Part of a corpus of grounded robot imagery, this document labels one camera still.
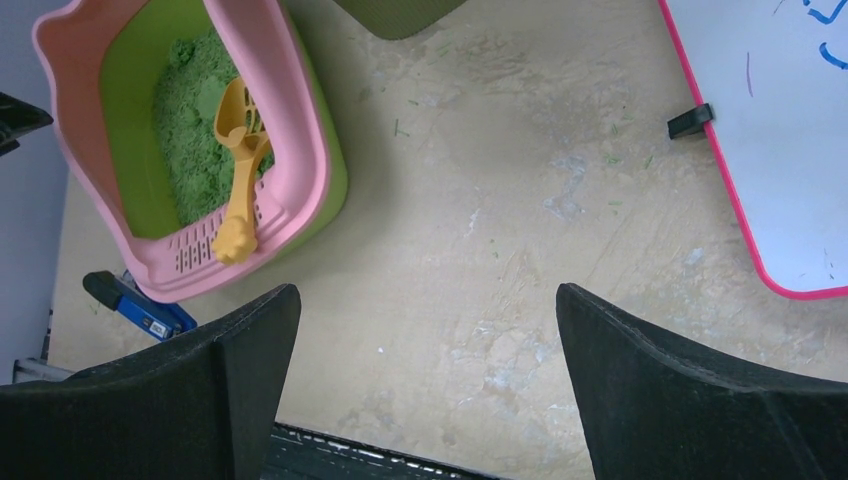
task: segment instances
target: black pointed object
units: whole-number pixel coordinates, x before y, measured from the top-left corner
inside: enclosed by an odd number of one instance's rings
[[[848,384],[726,355],[573,284],[557,319],[598,480],[848,478]]]
[[[278,287],[133,355],[0,387],[0,479],[255,479],[294,350]]]
[[[0,157],[20,146],[18,138],[51,123],[44,110],[0,92]]]

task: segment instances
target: litter box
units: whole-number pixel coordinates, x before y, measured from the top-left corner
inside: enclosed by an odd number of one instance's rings
[[[234,266],[211,250],[226,206],[181,228],[153,129],[154,86],[171,45],[213,25],[275,156],[256,182],[259,247]],[[178,302],[234,282],[306,241],[341,209],[347,172],[338,139],[277,0],[74,0],[39,18],[33,41],[65,159],[152,299]]]

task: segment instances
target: whiteboard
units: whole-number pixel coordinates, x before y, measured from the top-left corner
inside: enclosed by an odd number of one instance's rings
[[[659,0],[754,264],[848,295],[848,0]]]

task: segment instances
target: floor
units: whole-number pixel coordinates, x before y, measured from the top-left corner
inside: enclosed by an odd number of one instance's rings
[[[399,42],[329,0],[290,3],[350,196],[289,257],[184,303],[208,321],[298,286],[280,421],[506,477],[592,478],[562,282],[729,354],[848,381],[848,301],[769,291],[707,142],[668,140],[692,103],[655,0],[469,0]],[[83,292],[96,269],[123,265],[72,179],[59,366],[152,344]]]

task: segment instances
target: green litter box base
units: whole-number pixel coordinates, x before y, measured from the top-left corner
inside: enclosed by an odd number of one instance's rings
[[[173,42],[197,37],[210,28],[212,22],[202,0],[150,0],[112,42],[103,59],[100,96],[112,164],[125,219],[137,238],[159,239],[182,228],[153,128],[153,94],[168,65]],[[328,146],[330,186],[317,217],[280,254],[302,245],[330,223],[341,210],[348,187],[329,108],[296,30],[295,35]]]

